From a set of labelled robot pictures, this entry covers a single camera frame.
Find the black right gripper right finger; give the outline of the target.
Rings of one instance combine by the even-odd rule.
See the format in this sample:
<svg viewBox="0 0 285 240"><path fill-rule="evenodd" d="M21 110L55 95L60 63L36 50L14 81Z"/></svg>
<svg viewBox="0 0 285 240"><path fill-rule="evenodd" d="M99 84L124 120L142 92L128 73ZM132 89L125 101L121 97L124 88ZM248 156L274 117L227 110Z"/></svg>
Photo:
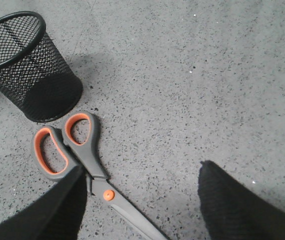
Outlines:
<svg viewBox="0 0 285 240"><path fill-rule="evenodd" d="M200 211L213 240L285 240L285 212L263 200L211 160L198 177Z"/></svg>

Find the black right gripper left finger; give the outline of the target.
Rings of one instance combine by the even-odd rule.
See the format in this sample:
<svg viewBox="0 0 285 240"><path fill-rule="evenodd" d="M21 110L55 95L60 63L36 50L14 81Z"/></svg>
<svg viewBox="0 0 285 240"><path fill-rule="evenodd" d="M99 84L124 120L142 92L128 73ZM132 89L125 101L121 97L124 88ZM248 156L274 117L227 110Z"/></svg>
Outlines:
<svg viewBox="0 0 285 240"><path fill-rule="evenodd" d="M74 167L30 206L0 224L0 240L76 240L87 204L87 180Z"/></svg>

